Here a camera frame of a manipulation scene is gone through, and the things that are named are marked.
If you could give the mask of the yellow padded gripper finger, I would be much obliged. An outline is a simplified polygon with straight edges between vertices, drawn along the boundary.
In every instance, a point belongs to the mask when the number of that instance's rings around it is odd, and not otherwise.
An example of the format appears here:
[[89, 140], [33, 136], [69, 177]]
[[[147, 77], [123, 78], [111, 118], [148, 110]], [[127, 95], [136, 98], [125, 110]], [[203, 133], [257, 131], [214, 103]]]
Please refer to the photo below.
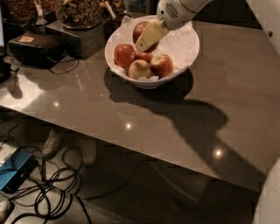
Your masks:
[[151, 46], [159, 43], [159, 41], [168, 33], [168, 29], [165, 28], [162, 22], [158, 22], [157, 20], [147, 22], [147, 26], [135, 43], [135, 48], [141, 53], [146, 53]]

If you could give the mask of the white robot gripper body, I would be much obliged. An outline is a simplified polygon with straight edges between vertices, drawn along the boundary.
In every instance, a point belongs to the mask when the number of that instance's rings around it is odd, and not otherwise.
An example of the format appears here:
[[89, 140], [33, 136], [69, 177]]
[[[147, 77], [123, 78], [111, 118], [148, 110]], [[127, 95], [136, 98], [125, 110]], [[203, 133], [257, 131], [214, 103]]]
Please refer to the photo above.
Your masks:
[[168, 30], [177, 30], [191, 21], [213, 0], [159, 0], [157, 20]]

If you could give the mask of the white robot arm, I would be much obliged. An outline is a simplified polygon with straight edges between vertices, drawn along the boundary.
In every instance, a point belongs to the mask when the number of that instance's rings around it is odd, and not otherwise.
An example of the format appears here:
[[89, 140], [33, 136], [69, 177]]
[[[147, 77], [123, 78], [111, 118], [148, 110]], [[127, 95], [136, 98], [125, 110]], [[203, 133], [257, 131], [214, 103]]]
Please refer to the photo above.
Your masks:
[[195, 22], [185, 78], [143, 94], [138, 149], [173, 184], [211, 182], [204, 224], [279, 224], [280, 59], [267, 28]]

